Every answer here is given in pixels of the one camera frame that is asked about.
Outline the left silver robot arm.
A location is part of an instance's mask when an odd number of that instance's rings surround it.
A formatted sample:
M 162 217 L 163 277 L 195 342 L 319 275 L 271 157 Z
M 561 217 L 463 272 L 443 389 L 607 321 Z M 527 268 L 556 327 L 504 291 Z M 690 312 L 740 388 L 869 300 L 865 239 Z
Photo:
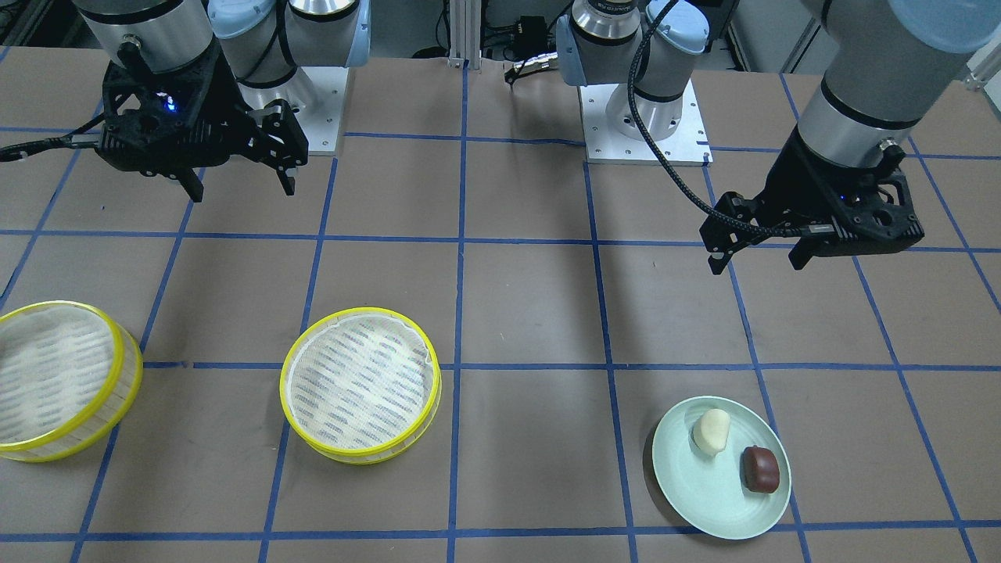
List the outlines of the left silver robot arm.
M 789 260 L 900 253 L 924 237 L 903 142 L 971 56 L 999 32 L 997 1 L 808 1 L 837 43 L 821 84 L 754 197 L 715 206 L 680 178 L 661 143 L 691 110 L 685 91 L 710 23 L 687 1 L 572 1 L 555 22 L 566 84 L 611 87 L 601 130 L 637 143 L 705 213 L 713 274 L 736 252 L 792 238 Z

